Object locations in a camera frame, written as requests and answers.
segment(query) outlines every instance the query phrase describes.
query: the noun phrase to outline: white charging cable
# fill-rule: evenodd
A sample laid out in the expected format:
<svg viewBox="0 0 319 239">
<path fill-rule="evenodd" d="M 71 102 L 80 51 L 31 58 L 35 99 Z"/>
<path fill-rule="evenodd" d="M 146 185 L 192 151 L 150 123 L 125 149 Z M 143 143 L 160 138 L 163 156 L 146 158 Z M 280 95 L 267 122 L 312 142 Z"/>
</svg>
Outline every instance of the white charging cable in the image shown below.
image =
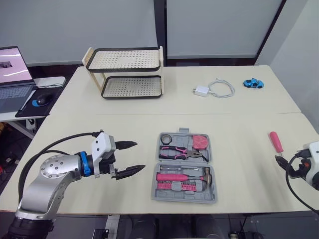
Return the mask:
<svg viewBox="0 0 319 239">
<path fill-rule="evenodd" d="M 219 95 L 217 93 L 215 93 L 214 91 L 212 91 L 212 86 L 216 83 L 223 83 L 223 84 L 226 84 L 231 93 L 228 94 L 228 95 Z M 212 94 L 213 96 L 215 97 L 219 97 L 219 98 L 227 98 L 227 97 L 231 97 L 235 94 L 235 88 L 228 82 L 228 81 L 225 81 L 225 80 L 222 80 L 222 79 L 219 79 L 219 78 L 216 78 L 216 81 L 214 82 L 211 82 L 208 87 L 206 86 L 197 86 L 196 88 L 193 89 L 193 92 L 195 95 L 198 95 L 198 96 L 203 96 L 203 97 L 207 97 L 208 96 L 208 93 Z"/>
<path fill-rule="evenodd" d="M 213 92 L 211 87 L 212 87 L 214 84 L 216 84 L 216 83 L 223 83 L 223 84 L 228 85 L 228 87 L 229 87 L 231 93 L 230 93 L 230 94 L 227 94 L 227 95 L 221 96 L 221 95 L 219 95 L 219 94 Z M 231 96 L 233 96 L 233 95 L 235 94 L 235 88 L 232 86 L 232 84 L 230 84 L 228 81 L 219 79 L 218 77 L 216 78 L 216 81 L 213 81 L 213 82 L 209 83 L 208 87 L 209 87 L 209 91 L 208 91 L 208 92 L 211 93 L 213 96 L 218 97 L 218 98 L 227 98 L 227 97 L 231 97 Z"/>
</svg>

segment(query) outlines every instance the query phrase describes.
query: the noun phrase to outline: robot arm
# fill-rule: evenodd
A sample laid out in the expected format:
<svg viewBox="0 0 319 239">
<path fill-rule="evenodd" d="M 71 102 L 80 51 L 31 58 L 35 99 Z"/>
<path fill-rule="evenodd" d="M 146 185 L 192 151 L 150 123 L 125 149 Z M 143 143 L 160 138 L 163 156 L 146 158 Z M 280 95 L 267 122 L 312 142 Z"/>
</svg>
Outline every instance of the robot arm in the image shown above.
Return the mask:
<svg viewBox="0 0 319 239">
<path fill-rule="evenodd" d="M 275 156 L 277 163 L 284 170 L 288 169 L 288 175 L 291 178 L 303 178 L 309 185 L 319 190 L 319 141 L 304 145 L 304 149 L 299 150 L 292 158 L 302 158 L 299 169 L 294 170 L 291 163 L 288 163 L 283 157 Z"/>
<path fill-rule="evenodd" d="M 92 142 L 92 155 L 55 155 L 45 160 L 37 178 L 29 185 L 19 203 L 15 219 L 4 238 L 44 239 L 53 229 L 53 219 L 59 209 L 68 185 L 82 177 L 111 174 L 122 179 L 141 171 L 145 165 L 136 165 L 118 172 L 114 168 L 114 151 L 136 145 L 131 141 L 115 142 L 112 136 L 101 132 Z"/>
</svg>

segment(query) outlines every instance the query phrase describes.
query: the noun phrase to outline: laptop screen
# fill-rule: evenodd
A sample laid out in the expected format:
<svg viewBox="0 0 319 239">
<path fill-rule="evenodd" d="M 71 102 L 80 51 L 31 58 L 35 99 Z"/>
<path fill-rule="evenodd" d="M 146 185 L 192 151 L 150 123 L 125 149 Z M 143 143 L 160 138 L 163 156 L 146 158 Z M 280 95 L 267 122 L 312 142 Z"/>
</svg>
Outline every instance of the laptop screen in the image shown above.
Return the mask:
<svg viewBox="0 0 319 239">
<path fill-rule="evenodd" d="M 0 85 L 33 82 L 16 46 L 0 48 Z"/>
</svg>

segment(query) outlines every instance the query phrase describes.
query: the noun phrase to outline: pink screwdriver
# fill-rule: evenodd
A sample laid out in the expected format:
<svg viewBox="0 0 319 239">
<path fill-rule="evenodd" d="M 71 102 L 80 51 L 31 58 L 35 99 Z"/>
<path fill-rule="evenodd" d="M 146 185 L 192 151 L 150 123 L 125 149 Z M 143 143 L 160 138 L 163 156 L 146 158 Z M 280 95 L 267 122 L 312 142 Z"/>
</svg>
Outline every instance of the pink screwdriver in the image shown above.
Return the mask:
<svg viewBox="0 0 319 239">
<path fill-rule="evenodd" d="M 276 152 L 279 153 L 281 156 L 283 156 L 282 152 L 284 152 L 284 150 L 283 150 L 283 147 L 281 146 L 277 133 L 274 131 L 270 132 L 269 136 L 276 149 Z"/>
</svg>

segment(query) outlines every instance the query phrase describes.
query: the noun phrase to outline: tool kit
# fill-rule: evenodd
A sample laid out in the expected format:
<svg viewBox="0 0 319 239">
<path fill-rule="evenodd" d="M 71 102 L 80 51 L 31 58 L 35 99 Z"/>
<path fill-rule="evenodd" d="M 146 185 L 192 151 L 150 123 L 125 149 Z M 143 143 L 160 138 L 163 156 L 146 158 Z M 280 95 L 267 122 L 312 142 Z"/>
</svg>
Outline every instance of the tool kit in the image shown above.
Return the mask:
<svg viewBox="0 0 319 239">
<path fill-rule="evenodd" d="M 215 203 L 215 174 L 208 135 L 177 133 L 159 135 L 152 199 L 159 201 Z"/>
</svg>

